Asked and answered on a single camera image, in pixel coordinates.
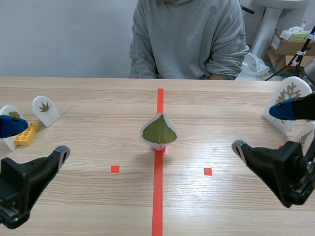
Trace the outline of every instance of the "wooden table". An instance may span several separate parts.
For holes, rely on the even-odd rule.
[[[237,139],[277,148],[302,129],[287,137],[260,116],[278,84],[0,77],[0,107],[18,106],[39,124],[31,146],[10,152],[1,143],[0,157],[21,163],[71,149],[29,221],[0,235],[150,236],[154,153],[139,133],[156,113],[158,88],[179,133],[164,159],[164,236],[314,235],[315,195],[286,209],[231,149]],[[62,116],[49,128],[32,113],[38,95]]]

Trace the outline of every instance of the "hand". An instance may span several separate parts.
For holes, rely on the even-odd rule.
[[[0,138],[18,135],[28,128],[26,120],[10,116],[0,116]]]
[[[229,80],[227,77],[222,75],[211,75],[210,80]]]

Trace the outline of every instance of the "yellow lego brick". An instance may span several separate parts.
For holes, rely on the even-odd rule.
[[[38,127],[35,123],[29,123],[28,128],[18,136],[15,137],[14,143],[16,146],[29,146],[31,145],[35,133],[37,132]]]

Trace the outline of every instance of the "white sink pedestal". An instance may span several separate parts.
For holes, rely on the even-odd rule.
[[[251,53],[255,56],[265,59],[282,11],[283,9],[266,8],[265,16],[260,24],[258,34],[251,50]]]

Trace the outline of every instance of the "sweatshirt sleeve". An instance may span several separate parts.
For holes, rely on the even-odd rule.
[[[157,68],[144,17],[143,1],[139,0],[133,16],[133,41],[130,46],[129,78],[156,79]]]
[[[240,2],[228,1],[214,34],[210,60],[206,64],[211,74],[235,80],[242,71],[242,62],[249,49],[244,28]]]

